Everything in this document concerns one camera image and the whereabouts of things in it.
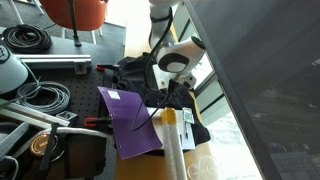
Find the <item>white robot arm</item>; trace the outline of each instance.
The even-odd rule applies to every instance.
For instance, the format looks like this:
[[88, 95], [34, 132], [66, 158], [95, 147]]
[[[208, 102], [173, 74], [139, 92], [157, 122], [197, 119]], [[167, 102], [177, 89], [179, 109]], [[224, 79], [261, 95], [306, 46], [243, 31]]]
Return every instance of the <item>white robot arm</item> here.
[[[152, 22], [149, 38], [151, 48], [155, 48], [157, 42], [165, 33], [171, 17], [171, 6], [180, 1], [149, 0]], [[155, 59], [162, 71], [172, 73], [170, 79], [192, 89], [196, 83], [196, 78], [191, 71], [199, 63], [204, 52], [205, 46], [198, 38], [190, 37], [186, 41], [175, 43], [172, 34], [167, 33], [155, 52]]]

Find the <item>white label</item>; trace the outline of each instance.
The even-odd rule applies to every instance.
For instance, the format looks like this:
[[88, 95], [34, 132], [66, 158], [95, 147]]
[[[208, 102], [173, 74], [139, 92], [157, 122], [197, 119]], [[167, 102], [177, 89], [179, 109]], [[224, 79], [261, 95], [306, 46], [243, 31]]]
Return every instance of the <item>white label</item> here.
[[120, 96], [117, 91], [108, 91], [108, 93], [112, 99], [120, 99]]

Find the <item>black cable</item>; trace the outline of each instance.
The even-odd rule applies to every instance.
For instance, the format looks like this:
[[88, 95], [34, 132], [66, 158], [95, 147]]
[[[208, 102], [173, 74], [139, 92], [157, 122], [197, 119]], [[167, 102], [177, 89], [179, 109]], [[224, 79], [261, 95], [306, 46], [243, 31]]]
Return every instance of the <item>black cable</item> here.
[[163, 32], [161, 38], [158, 40], [157, 44], [153, 47], [153, 49], [151, 50], [150, 54], [148, 55], [147, 59], [146, 59], [146, 64], [144, 66], [144, 74], [143, 74], [143, 78], [144, 78], [144, 92], [143, 92], [143, 97], [142, 97], [142, 101], [140, 103], [140, 106], [139, 106], [139, 109], [135, 115], [135, 118], [133, 119], [132, 121], [132, 124], [131, 124], [131, 131], [137, 131], [138, 129], [140, 129], [141, 127], [143, 127], [148, 121], [150, 121], [153, 117], [153, 115], [159, 110], [159, 108], [163, 105], [163, 103], [169, 98], [168, 102], [170, 102], [171, 98], [172, 98], [172, 95], [171, 94], [167, 94], [165, 96], [165, 98], [160, 102], [160, 104], [158, 105], [158, 107], [154, 110], [154, 112], [150, 115], [150, 117], [144, 121], [141, 125], [139, 125], [137, 128], [134, 128], [133, 129], [133, 126], [137, 120], [137, 117], [138, 117], [138, 114], [141, 110], [141, 107], [142, 107], [142, 104], [144, 103], [144, 99], [145, 99], [145, 96], [146, 96], [146, 91], [148, 89], [150, 90], [153, 90], [153, 91], [156, 91], [156, 92], [161, 92], [163, 93], [162, 91], [158, 90], [158, 89], [153, 89], [149, 86], [148, 84], [148, 81], [147, 81], [147, 72], [148, 72], [148, 67], [149, 67], [149, 64], [150, 64], [150, 61], [151, 61], [151, 58], [154, 56], [156, 50], [159, 48], [159, 46], [161, 45], [162, 41], [164, 40], [164, 38], [166, 37], [167, 33], [169, 32], [170, 30], [170, 26], [172, 24], [172, 21], [173, 21], [173, 16], [172, 16], [172, 9], [170, 8], [170, 14], [169, 14], [169, 21], [168, 21], [168, 24], [167, 24], [167, 27], [165, 29], [165, 31]]
[[17, 53], [37, 53], [52, 45], [50, 35], [35, 25], [21, 24], [2, 33], [6, 45]]

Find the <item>purple folder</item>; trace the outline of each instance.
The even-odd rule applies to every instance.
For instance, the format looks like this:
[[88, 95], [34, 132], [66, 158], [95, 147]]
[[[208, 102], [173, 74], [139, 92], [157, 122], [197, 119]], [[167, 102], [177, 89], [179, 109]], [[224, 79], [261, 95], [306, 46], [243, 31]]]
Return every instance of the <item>purple folder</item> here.
[[[149, 121], [137, 131], [131, 130], [131, 124], [139, 109], [142, 99], [138, 93], [98, 87], [113, 120], [113, 133], [121, 159], [127, 159], [162, 146], [153, 124]], [[134, 128], [149, 118], [149, 113], [142, 104]]]

